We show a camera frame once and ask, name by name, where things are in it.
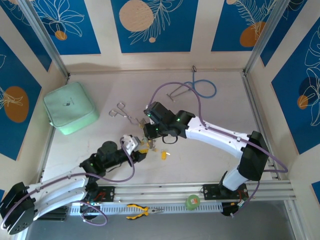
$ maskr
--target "scissors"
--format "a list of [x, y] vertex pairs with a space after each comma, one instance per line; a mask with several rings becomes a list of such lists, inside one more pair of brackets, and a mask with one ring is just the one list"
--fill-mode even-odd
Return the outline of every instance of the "scissors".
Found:
[[143, 216], [148, 216], [149, 214], [159, 214], [159, 213], [163, 213], [164, 211], [160, 208], [149, 208], [148, 206], [140, 206], [137, 204], [128, 204], [127, 205], [128, 208], [137, 208], [143, 211], [143, 213], [140, 213], [137, 216], [127, 216], [126, 219], [129, 220], [136, 220], [138, 218], [141, 218]]
[[[207, 79], [200, 79], [200, 80], [195, 80], [195, 73], [197, 72], [197, 68], [196, 68], [196, 66], [192, 66], [192, 81], [186, 81], [184, 84], [188, 84], [188, 85], [190, 85], [190, 87], [191, 88], [193, 88], [195, 91], [196, 91], [196, 93], [201, 97], [201, 98], [204, 98], [204, 99], [211, 99], [211, 98], [213, 98], [216, 94], [217, 94], [217, 87], [216, 87], [216, 85], [212, 82], [212, 81], [209, 81], [209, 80], [207, 80]], [[197, 90], [196, 90], [196, 84], [197, 83], [200, 83], [200, 82], [204, 82], [204, 83], [209, 83], [209, 84], [211, 84], [212, 86], [213, 86], [213, 88], [214, 88], [214, 93], [212, 94], [212, 95], [210, 95], [210, 96], [204, 96], [204, 95], [202, 95], [202, 94], [200, 94]], [[183, 91], [183, 92], [181, 92], [181, 93], [178, 93], [178, 94], [176, 94], [176, 95], [174, 95], [174, 96], [172, 96], [172, 94], [174, 93], [174, 92], [176, 92], [177, 90], [179, 90], [180, 88], [182, 88], [183, 86], [181, 85], [181, 86], [179, 86], [178, 88], [176, 88], [173, 92], [171, 92], [170, 94], [166, 94], [173, 102], [175, 101], [173, 98], [175, 98], [175, 97], [178, 97], [179, 95], [181, 95], [181, 94], [184, 94], [184, 93], [186, 93], [186, 92], [188, 92], [188, 91], [190, 91], [190, 89], [188, 89], [188, 90], [185, 90], [185, 91]]]
[[112, 110], [109, 112], [109, 115], [110, 115], [111, 117], [114, 118], [115, 116], [117, 116], [117, 115], [119, 114], [120, 116], [127, 118], [132, 125], [139, 125], [139, 124], [140, 124], [139, 120], [138, 120], [136, 117], [132, 117], [132, 116], [129, 116], [129, 115], [128, 115], [128, 113], [125, 111], [126, 105], [125, 105], [123, 102], [119, 102], [119, 103], [116, 105], [116, 107], [117, 107], [118, 109], [112, 109]]

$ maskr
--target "mint green bag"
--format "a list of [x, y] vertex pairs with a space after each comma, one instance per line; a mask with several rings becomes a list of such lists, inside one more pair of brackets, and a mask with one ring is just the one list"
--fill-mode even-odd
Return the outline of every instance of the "mint green bag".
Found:
[[99, 118], [94, 102], [79, 82], [60, 87], [44, 97], [50, 124], [64, 135], [78, 131]]

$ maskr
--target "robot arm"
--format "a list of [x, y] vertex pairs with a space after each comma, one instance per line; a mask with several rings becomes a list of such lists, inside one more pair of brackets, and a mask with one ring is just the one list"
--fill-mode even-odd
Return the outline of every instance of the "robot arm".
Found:
[[[239, 165], [226, 172], [220, 181], [219, 192], [215, 193], [223, 197], [220, 199], [228, 199], [228, 196], [247, 180], [261, 179], [268, 156], [239, 140], [240, 138], [247, 140], [268, 150], [259, 132], [253, 131], [251, 135], [247, 135], [229, 131], [208, 122], [204, 122], [205, 125], [203, 125], [199, 117], [194, 114], [183, 110], [173, 114], [159, 102], [152, 103], [144, 113], [151, 122], [145, 124], [143, 128], [144, 135], [149, 140], [164, 138], [168, 135], [177, 139], [178, 137], [195, 139], [223, 149], [239, 159]], [[209, 127], [218, 131], [212, 131], [208, 129]], [[14, 185], [0, 203], [0, 214], [5, 218], [4, 225], [8, 233], [13, 235], [23, 231], [33, 221], [56, 208], [75, 201], [88, 201], [90, 197], [98, 194], [96, 183], [98, 178], [88, 174], [103, 177], [107, 169], [128, 161], [126, 153], [130, 155], [133, 163], [138, 163], [146, 157], [146, 153], [135, 151], [139, 145], [137, 137], [125, 135], [122, 143], [124, 150], [117, 150], [117, 144], [112, 141], [105, 142], [97, 153], [92, 154], [79, 166], [47, 182], [32, 184], [28, 187], [22, 182]], [[42, 189], [42, 185], [46, 184], [50, 186]]]
[[174, 114], [159, 102], [153, 102], [144, 113], [151, 122], [147, 123], [143, 129], [144, 135], [150, 140], [159, 137], [163, 139], [168, 135], [176, 138], [195, 139], [223, 149], [239, 159], [239, 165], [223, 176], [222, 186], [220, 186], [222, 189], [225, 187], [227, 190], [235, 191], [248, 180], [259, 181], [261, 179], [268, 156], [255, 147], [240, 141], [240, 139], [247, 140], [268, 151], [261, 133], [253, 131], [251, 135], [247, 135], [208, 122], [204, 122], [205, 125], [203, 125], [199, 117], [193, 113], [180, 110]]
[[[122, 143], [134, 164], [145, 159], [146, 153], [135, 151], [140, 143], [137, 137], [124, 135]], [[87, 201], [97, 195], [98, 178], [86, 174], [103, 177], [107, 169], [129, 161], [125, 151], [117, 148], [116, 143], [107, 141], [97, 150], [97, 153], [92, 154], [79, 166], [65, 174], [29, 186], [25, 186], [22, 182], [14, 185], [0, 203], [0, 214], [8, 233], [17, 234], [54, 209], [80, 200]], [[42, 186], [47, 184], [49, 186], [42, 189]], [[25, 200], [13, 209], [22, 198]], [[12, 212], [7, 219], [4, 219], [9, 211]]]

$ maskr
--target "white plastic part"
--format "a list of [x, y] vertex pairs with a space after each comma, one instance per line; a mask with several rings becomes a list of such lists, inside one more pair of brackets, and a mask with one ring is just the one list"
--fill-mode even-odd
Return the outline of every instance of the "white plastic part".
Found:
[[131, 155], [131, 153], [138, 147], [139, 143], [135, 137], [129, 135], [123, 135], [123, 146], [126, 152]]
[[[230, 131], [224, 129], [222, 127], [213, 125], [211, 123], [206, 122], [207, 126], [210, 126], [215, 129], [222, 130], [224, 132], [230, 133], [237, 138], [242, 138], [245, 140], [249, 140], [246, 133], [238, 133], [235, 131]], [[206, 126], [200, 122], [199, 117], [193, 117], [190, 122], [188, 123], [189, 128], [185, 130], [185, 135], [187, 139], [196, 139], [201, 142], [205, 142], [207, 144], [213, 145], [217, 148], [220, 148], [230, 154], [232, 154], [237, 159], [241, 159], [243, 152], [241, 148], [246, 147], [246, 144], [242, 141], [237, 141], [232, 137], [223, 135], [221, 133], [215, 132], [213, 130], [208, 129]]]
[[[189, 128], [185, 130], [185, 135], [187, 139], [196, 139], [201, 142], [205, 142], [207, 144], [213, 145], [217, 148], [220, 148], [232, 154], [238, 160], [241, 159], [243, 154], [243, 152], [241, 151], [241, 148], [246, 147], [246, 143], [240, 141], [240, 138], [249, 140], [246, 133], [230, 131], [208, 122], [205, 122], [205, 126], [203, 126], [199, 117], [197, 116], [193, 117], [190, 120], [190, 122], [188, 123], [188, 126]], [[236, 136], [236, 138], [232, 138], [222, 133], [218, 133], [216, 131], [210, 130], [208, 129], [208, 127], [212, 127], [212, 128], [227, 132], [229, 134]], [[248, 181], [247, 178], [245, 178], [239, 173], [237, 168], [238, 166], [233, 170], [229, 171], [222, 182], [223, 186], [230, 189], [231, 191], [237, 190], [241, 184]]]
[[[86, 171], [82, 167], [77, 166], [65, 174], [44, 182], [30, 185], [28, 192], [30, 193], [31, 191], [39, 189], [41, 186], [62, 177], [78, 173], [86, 173]], [[32, 198], [35, 199], [34, 209], [37, 210], [33, 220], [35, 221], [42, 215], [61, 206], [82, 200], [87, 194], [84, 187], [87, 185], [88, 180], [89, 179], [85, 175], [68, 177], [33, 194]]]
[[238, 166], [231, 171], [228, 171], [222, 181], [222, 185], [231, 191], [237, 190], [241, 184], [248, 181], [247, 178], [239, 173], [237, 168]]

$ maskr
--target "metal frame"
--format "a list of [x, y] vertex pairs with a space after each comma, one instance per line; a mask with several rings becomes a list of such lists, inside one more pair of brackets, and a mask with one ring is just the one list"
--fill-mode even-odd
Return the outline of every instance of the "metal frame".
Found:
[[[245, 88], [245, 92], [246, 92], [246, 95], [248, 97], [248, 101], [250, 103], [250, 106], [251, 106], [251, 110], [252, 110], [252, 113], [253, 113], [253, 116], [254, 116], [254, 120], [255, 120], [255, 123], [257, 125], [257, 128], [259, 130], [259, 132], [262, 133], [263, 135], [263, 138], [265, 139], [265, 143], [270, 151], [270, 153], [274, 154], [273, 150], [272, 150], [272, 146], [269, 142], [269, 138], [268, 138], [268, 135], [266, 133], [266, 130], [264, 128], [264, 124], [263, 124], [263, 121], [261, 119], [261, 108], [257, 105], [257, 102], [255, 99], [256, 96], [254, 94], [254, 91], [253, 89], [251, 88], [251, 85], [250, 85], [250, 82], [249, 82], [249, 79], [248, 77], [246, 76], [246, 74], [244, 72], [241, 73], [241, 77], [242, 77], [242, 81], [243, 81], [243, 85], [244, 85], [244, 88]], [[268, 159], [268, 166], [270, 168], [274, 168], [275, 170], [279, 169], [279, 166], [278, 164], [273, 161], [272, 159]], [[273, 179], [279, 179], [281, 180], [283, 178], [285, 178], [285, 176], [280, 176], [278, 172], [273, 172], [271, 173], [271, 176]]]
[[[118, 214], [139, 214], [143, 211], [141, 209], [127, 207], [127, 204], [96, 204], [100, 210], [106, 215], [118, 215]], [[190, 211], [186, 208], [184, 203], [165, 203], [165, 204], [143, 204], [144, 207], [151, 209], [162, 209], [160, 214], [188, 214], [188, 213], [222, 213], [223, 206], [220, 202], [202, 202], [199, 207]], [[70, 216], [80, 216], [80, 204], [73, 204], [69, 209]], [[98, 212], [88, 212], [88, 215], [99, 215]]]
[[[84, 71], [84, 72], [79, 72], [77, 74], [81, 75], [101, 75], [101, 74], [118, 74], [118, 73], [125, 73], [125, 74], [147, 74], [147, 73], [161, 73], [165, 71], [166, 73], [191, 73], [192, 68], [183, 68], [183, 69], [144, 69], [144, 70], [111, 70], [111, 71]], [[212, 73], [212, 72], [242, 72], [242, 68], [197, 68], [198, 72], [201, 73]]]
[[263, 49], [265, 48], [267, 42], [269, 41], [272, 33], [274, 32], [278, 22], [280, 21], [282, 15], [284, 14], [288, 4], [291, 0], [278, 0], [272, 10], [263, 31], [258, 38], [255, 46], [253, 47], [252, 54], [244, 67], [244, 73], [247, 74], [256, 64], [259, 59]]
[[60, 72], [66, 77], [66, 80], [68, 80], [68, 70], [64, 62], [62, 61], [55, 44], [49, 36], [36, 10], [34, 9], [29, 0], [17, 0], [17, 2], [19, 3], [19, 7], [22, 13], [24, 14], [25, 18], [30, 23], [33, 31], [41, 41], [45, 50], [48, 52], [50, 58], [56, 64]]
[[[53, 62], [56, 64], [58, 69], [62, 72], [62, 74], [66, 77], [66, 82], [69, 79], [69, 73], [64, 65], [59, 52], [54, 45], [51, 37], [49, 36], [46, 28], [44, 27], [42, 21], [40, 20], [39, 16], [37, 15], [35, 9], [33, 8], [32, 4], [29, 0], [17, 0], [19, 3], [19, 7], [21, 11], [25, 15], [26, 19], [29, 21], [32, 29], [40, 39], [41, 43], [47, 50], [48, 54], [52, 58]], [[253, 69], [256, 61], [259, 59], [264, 47], [266, 46], [268, 40], [270, 39], [273, 31], [275, 30], [279, 20], [282, 17], [283, 12], [285, 11], [286, 7], [288, 6], [290, 0], [279, 0], [276, 3], [275, 8], [273, 9], [270, 17], [267, 21], [267, 25], [265, 26], [264, 30], [262, 31], [255, 47], [252, 50], [252, 54], [241, 73], [243, 85], [248, 97], [248, 101], [251, 106], [251, 110], [253, 116], [255, 118], [255, 122], [257, 125], [258, 130], [263, 134], [263, 137], [266, 139], [266, 143], [270, 152], [272, 153], [272, 147], [270, 142], [268, 141], [268, 136], [264, 128], [264, 124], [261, 118], [262, 110], [257, 103], [255, 96], [254, 89], [251, 86], [252, 80], [248, 76], [248, 73]], [[213, 69], [214, 72], [229, 72], [230, 69]], [[41, 175], [43, 172], [43, 166], [45, 166], [48, 154], [51, 148], [51, 143], [54, 137], [55, 130], [52, 128], [48, 141], [46, 150], [42, 156], [42, 168], [41, 168]], [[277, 164], [271, 162], [269, 160], [269, 167], [278, 169]], [[270, 181], [261, 181], [259, 190], [256, 192], [255, 197], [252, 201], [284, 201], [285, 207], [287, 209], [287, 214], [290, 219], [290, 223], [292, 225], [292, 229], [296, 239], [299, 240], [309, 240], [311, 239], [310, 233], [304, 221], [302, 220], [300, 208], [297, 206], [296, 203], [296, 196], [291, 186], [289, 180], [280, 180], [282, 176], [279, 174], [273, 174], [272, 178], [274, 180]], [[180, 207], [185, 202], [186, 198], [191, 194], [198, 195], [205, 204], [206, 207], [202, 208], [200, 212], [219, 212], [219, 204], [221, 202], [230, 202], [233, 200], [221, 200], [221, 201], [205, 201], [204, 196], [201, 193], [201, 188], [203, 184], [210, 184], [209, 182], [203, 183], [173, 183], [173, 184], [121, 184], [117, 185], [114, 192], [114, 200], [116, 202], [112, 203], [104, 203], [101, 206], [105, 208], [105, 212], [110, 214], [115, 213], [115, 209], [123, 210], [124, 204], [128, 203], [138, 203], [138, 204], [147, 204], [150, 206], [159, 206], [159, 205], [169, 205], [168, 209], [171, 209], [170, 206], [173, 206], [173, 211], [177, 211], [179, 213], [183, 213], [184, 210], [180, 210]], [[247, 182], [247, 190], [249, 194], [252, 194], [253, 190], [256, 188], [255, 182]], [[75, 203], [71, 206], [71, 215], [79, 215], [80, 211], [79, 204]], [[14, 239], [25, 239], [27, 231], [21, 232], [21, 234], [15, 235]]]

